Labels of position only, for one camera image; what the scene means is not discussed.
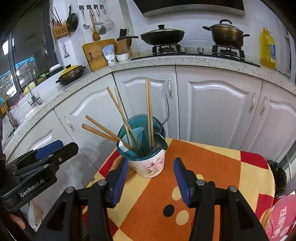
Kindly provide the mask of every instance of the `white cabinet door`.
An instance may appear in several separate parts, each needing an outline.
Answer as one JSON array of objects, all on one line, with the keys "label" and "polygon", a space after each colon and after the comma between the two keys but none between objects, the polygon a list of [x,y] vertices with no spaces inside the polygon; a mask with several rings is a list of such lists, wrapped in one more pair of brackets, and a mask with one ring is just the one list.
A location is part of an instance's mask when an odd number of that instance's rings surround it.
[{"label": "white cabinet door", "polygon": [[263,82],[254,119],[240,150],[280,162],[296,139],[296,96]]},{"label": "white cabinet door", "polygon": [[98,169],[116,148],[116,143],[91,133],[81,126],[85,123],[99,129],[85,118],[85,115],[89,115],[116,135],[118,134],[123,121],[106,90],[107,87],[116,96],[115,82],[111,74],[76,92],[54,109],[72,139]]},{"label": "white cabinet door", "polygon": [[252,122],[262,80],[231,71],[176,66],[180,139],[239,149]]},{"label": "white cabinet door", "polygon": [[[56,140],[61,140],[64,145],[73,142],[55,112],[51,111],[27,134],[9,160],[14,160],[30,150],[46,146]],[[97,169],[79,150],[76,156],[60,165],[56,173],[57,182],[38,196],[54,204],[67,187],[84,188],[96,172]]]},{"label": "white cabinet door", "polygon": [[167,114],[168,97],[170,118],[164,124],[166,137],[179,139],[178,94],[175,66],[147,67],[114,73],[116,85],[128,118],[147,114],[145,78],[151,79],[153,116],[161,123]]}]

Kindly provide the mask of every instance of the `cabinet handle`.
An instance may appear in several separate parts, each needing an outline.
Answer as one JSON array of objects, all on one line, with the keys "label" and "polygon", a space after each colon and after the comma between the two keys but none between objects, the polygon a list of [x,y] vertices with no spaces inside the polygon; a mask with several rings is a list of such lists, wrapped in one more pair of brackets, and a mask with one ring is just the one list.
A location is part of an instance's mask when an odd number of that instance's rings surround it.
[{"label": "cabinet handle", "polygon": [[260,115],[263,115],[263,112],[264,112],[264,110],[265,110],[265,108],[266,108],[266,100],[267,100],[267,96],[265,96],[264,99],[263,99],[263,101],[264,101],[264,105],[263,105],[263,109],[262,109],[262,111],[260,112]]},{"label": "cabinet handle", "polygon": [[249,109],[249,112],[251,113],[254,106],[255,106],[255,100],[256,100],[256,93],[253,93],[253,100],[252,100],[252,105],[251,108]]},{"label": "cabinet handle", "polygon": [[168,80],[168,93],[170,94],[170,98],[173,98],[172,94],[172,81]]},{"label": "cabinet handle", "polygon": [[68,125],[71,127],[71,130],[74,132],[75,129],[73,128],[73,126],[72,126],[71,122],[69,121],[68,117],[65,115],[64,118],[65,118],[66,122],[68,123]]}]

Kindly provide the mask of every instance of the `tablecloth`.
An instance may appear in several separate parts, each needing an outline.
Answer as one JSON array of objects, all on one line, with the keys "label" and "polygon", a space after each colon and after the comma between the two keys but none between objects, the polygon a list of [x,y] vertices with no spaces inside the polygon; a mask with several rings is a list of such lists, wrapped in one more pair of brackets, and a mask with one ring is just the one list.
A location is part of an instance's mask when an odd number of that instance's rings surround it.
[{"label": "tablecloth", "polygon": [[[214,181],[216,187],[238,187],[266,229],[271,214],[275,184],[266,160],[254,153],[166,138],[169,148],[163,171],[143,178],[130,168],[120,202],[108,209],[114,241],[187,241],[195,209],[183,203],[173,173],[180,157],[196,177]],[[121,156],[114,150],[88,186],[104,179],[117,167]],[[220,211],[215,206],[214,241],[219,240]],[[87,224],[87,207],[83,220]]]}]

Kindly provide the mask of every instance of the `oil bottle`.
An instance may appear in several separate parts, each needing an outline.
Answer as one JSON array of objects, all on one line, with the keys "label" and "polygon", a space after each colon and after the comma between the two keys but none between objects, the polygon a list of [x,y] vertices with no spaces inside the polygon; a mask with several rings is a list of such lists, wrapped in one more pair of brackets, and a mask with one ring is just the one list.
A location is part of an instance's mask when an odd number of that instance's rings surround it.
[{"label": "oil bottle", "polygon": [[267,28],[263,28],[260,34],[260,63],[271,69],[276,65],[276,48],[274,39],[269,34]]}]

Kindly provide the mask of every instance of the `screw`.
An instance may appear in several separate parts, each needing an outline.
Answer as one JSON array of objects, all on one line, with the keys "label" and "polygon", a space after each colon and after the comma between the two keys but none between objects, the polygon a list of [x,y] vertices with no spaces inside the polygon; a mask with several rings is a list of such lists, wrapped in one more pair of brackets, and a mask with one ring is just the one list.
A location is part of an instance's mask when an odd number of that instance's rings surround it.
[{"label": "screw", "polygon": [[74,190],[75,190],[74,187],[67,187],[67,188],[66,188],[66,193],[71,193],[71,192],[73,192]]},{"label": "screw", "polygon": [[200,185],[200,186],[203,186],[205,184],[205,181],[203,179],[197,179],[196,184]]},{"label": "screw", "polygon": [[107,181],[105,179],[102,179],[102,180],[98,181],[99,186],[104,186],[106,184],[107,184]]},{"label": "screw", "polygon": [[237,191],[237,187],[235,187],[235,186],[230,186],[230,187],[229,187],[229,190],[232,191],[232,192],[236,192],[236,191]]}]

